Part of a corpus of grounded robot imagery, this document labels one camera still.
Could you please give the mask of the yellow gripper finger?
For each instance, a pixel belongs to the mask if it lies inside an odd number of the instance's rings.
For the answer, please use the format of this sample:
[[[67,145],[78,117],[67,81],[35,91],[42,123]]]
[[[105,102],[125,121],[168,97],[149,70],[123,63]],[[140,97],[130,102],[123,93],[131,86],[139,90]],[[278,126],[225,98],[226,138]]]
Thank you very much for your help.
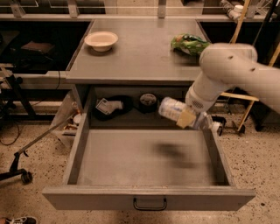
[[[180,128],[184,129],[185,127],[189,126],[195,119],[196,115],[192,111],[184,109],[177,120],[177,125]]]

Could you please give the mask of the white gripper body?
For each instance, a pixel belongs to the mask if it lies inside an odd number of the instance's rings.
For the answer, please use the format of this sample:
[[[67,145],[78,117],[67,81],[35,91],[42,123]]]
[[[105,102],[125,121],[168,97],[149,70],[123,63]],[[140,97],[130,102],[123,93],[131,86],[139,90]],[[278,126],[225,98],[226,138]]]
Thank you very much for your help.
[[[218,97],[231,87],[220,80],[210,79],[201,72],[187,91],[186,106],[196,113],[206,112],[214,105]]]

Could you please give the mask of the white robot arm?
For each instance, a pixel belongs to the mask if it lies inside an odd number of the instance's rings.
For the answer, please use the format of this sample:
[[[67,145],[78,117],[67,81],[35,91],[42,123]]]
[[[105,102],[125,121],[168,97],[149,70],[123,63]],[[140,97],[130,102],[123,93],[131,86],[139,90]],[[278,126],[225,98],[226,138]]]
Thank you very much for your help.
[[[177,125],[204,129],[207,111],[221,93],[238,87],[280,113],[280,69],[257,62],[256,49],[246,44],[216,43],[199,57],[201,73],[188,89]]]

